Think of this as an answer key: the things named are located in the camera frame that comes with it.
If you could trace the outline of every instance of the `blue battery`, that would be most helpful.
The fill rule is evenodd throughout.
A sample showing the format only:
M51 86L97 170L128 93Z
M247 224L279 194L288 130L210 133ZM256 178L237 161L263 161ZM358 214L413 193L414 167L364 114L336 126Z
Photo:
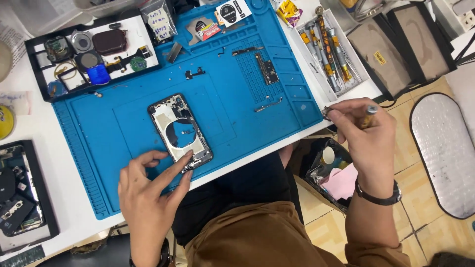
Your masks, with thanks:
M111 77L109 76L109 73L107 72L107 69L103 63L88 68L86 72L89 76L89 79L91 80L91 84L93 85L103 85L111 80Z

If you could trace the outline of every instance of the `blue silicone repair mat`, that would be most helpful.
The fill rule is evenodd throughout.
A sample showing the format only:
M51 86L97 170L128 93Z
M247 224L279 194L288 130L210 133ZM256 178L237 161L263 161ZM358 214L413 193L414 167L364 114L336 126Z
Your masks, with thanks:
M195 170L193 180L322 121L270 3L247 0L247 4L253 13L250 17L193 46L188 46L192 35L185 25L200 17L216 21L217 5L180 15L174 41L183 48L173 64L165 60L173 43L163 44L155 49L162 69L110 84L99 90L101 98L82 95L53 104L98 219L120 212L120 169L141 153L166 151L147 107L174 93L184 95L214 153L214 159ZM231 55L234 50L261 46L264 49L257 52L264 61L273 62L280 79L268 86L256 51ZM186 80L185 72L196 73L198 67L206 73ZM281 103L255 112L280 97ZM149 177L171 164L171 157L162 160L148 170ZM167 190L179 180L173 180Z

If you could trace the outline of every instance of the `hand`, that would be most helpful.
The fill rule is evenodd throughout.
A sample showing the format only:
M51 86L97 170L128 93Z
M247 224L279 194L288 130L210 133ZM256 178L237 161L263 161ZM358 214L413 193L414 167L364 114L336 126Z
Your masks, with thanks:
M370 128L360 130L368 105L378 107ZM330 106L328 117L338 127L338 142L348 148L363 191L377 198L392 196L396 119L369 98L344 100Z
M144 153L130 160L120 171L118 186L119 202L123 217L130 230L132 260L137 267L156 267L160 250L169 231L181 200L190 189L192 171L186 172L171 193L160 196L185 167L193 155L188 151L174 165L162 172L153 181L147 179L145 167L156 167L159 160L168 156L157 150Z

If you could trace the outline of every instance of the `pink paper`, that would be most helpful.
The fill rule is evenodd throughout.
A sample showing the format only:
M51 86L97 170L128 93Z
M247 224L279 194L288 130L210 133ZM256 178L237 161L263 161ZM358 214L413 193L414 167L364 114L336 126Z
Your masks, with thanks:
M330 172L328 181L322 184L322 187L327 189L328 193L338 199L348 199L355 191L355 181L358 177L358 171L355 169L353 163L348 165L343 170L338 168Z

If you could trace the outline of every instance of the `power outlet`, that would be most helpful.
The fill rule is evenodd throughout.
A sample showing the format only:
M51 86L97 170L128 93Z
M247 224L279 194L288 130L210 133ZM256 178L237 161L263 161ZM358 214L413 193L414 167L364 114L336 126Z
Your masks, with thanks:
M467 13L464 13L462 16L459 16L459 19L465 31L470 30L470 28L475 25L475 16L472 11L469 11Z

